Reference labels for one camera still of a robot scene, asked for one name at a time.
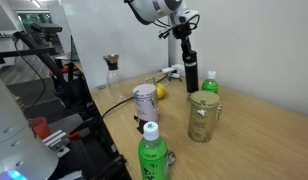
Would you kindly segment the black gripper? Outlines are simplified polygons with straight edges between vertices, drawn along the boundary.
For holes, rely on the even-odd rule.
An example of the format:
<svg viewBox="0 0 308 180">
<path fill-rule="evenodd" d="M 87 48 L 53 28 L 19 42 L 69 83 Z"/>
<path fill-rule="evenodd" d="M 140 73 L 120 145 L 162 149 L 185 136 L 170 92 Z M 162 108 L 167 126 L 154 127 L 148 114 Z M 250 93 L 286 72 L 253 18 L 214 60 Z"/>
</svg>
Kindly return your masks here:
<svg viewBox="0 0 308 180">
<path fill-rule="evenodd" d="M 173 29 L 174 37 L 181 40 L 181 49 L 184 54 L 189 54 L 191 51 L 190 41 L 188 38 L 190 34 L 191 30 L 188 23 L 178 25 Z"/>
</svg>

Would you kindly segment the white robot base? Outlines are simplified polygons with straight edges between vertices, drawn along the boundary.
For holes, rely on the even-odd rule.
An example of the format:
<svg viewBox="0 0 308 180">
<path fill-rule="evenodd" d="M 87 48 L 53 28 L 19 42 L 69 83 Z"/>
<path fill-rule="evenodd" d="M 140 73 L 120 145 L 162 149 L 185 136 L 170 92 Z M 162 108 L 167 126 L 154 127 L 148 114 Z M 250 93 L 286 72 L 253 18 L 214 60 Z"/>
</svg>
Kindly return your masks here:
<svg viewBox="0 0 308 180">
<path fill-rule="evenodd" d="M 0 79 L 0 180 L 47 180 L 58 160 L 34 135 L 13 95 Z"/>
</svg>

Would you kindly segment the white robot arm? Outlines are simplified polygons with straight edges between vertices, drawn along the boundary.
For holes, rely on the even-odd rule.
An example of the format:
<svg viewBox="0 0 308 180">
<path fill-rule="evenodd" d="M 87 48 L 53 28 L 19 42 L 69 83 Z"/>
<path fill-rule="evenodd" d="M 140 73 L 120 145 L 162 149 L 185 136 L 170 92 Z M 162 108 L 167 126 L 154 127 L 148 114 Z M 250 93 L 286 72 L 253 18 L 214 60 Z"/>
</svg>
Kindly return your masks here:
<svg viewBox="0 0 308 180">
<path fill-rule="evenodd" d="M 181 48 L 184 53 L 191 52 L 189 35 L 193 28 L 192 20 L 200 19 L 197 10 L 190 10 L 185 0 L 124 0 L 132 10 L 136 19 L 143 25 L 155 23 L 163 17 L 168 17 L 170 25 L 159 33 L 160 38 L 166 38 L 170 32 L 176 39 L 181 40 Z"/>
</svg>

